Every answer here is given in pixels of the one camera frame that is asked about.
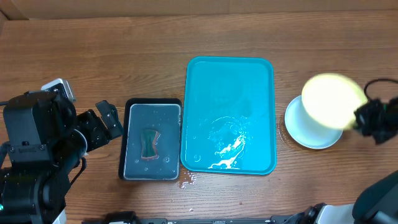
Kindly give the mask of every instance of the green sponge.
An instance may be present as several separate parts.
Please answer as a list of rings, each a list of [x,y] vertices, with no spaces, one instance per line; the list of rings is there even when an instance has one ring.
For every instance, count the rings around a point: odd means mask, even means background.
[[[144,129],[141,132],[142,152],[141,159],[157,159],[157,139],[160,133],[151,129]]]

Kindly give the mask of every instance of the plastic tray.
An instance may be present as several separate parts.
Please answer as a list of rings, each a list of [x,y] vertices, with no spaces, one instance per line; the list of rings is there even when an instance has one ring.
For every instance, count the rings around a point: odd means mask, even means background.
[[[193,171],[271,173],[274,72],[262,58],[196,57],[187,68],[181,161]]]
[[[122,180],[174,180],[180,167],[181,101],[133,98],[127,101],[119,163]],[[143,156],[143,131],[156,131],[156,155]]]

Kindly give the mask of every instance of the black cable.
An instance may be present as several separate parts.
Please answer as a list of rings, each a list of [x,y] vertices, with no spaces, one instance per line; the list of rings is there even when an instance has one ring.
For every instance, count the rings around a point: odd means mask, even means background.
[[[70,182],[70,185],[72,186],[72,184],[76,181],[76,179],[80,176],[80,174],[86,169],[87,167],[87,162],[86,162],[86,158],[82,157],[81,158],[81,168],[79,173],[76,174],[75,178],[73,178],[73,180]]]
[[[391,78],[377,78],[375,80],[371,80],[370,82],[368,82],[365,85],[365,88],[363,88],[363,92],[365,93],[365,96],[368,100],[372,100],[372,98],[370,98],[368,95],[368,87],[369,87],[369,85],[372,85],[373,83],[377,83],[377,82],[392,82],[392,83],[398,84],[398,80],[394,80]]]

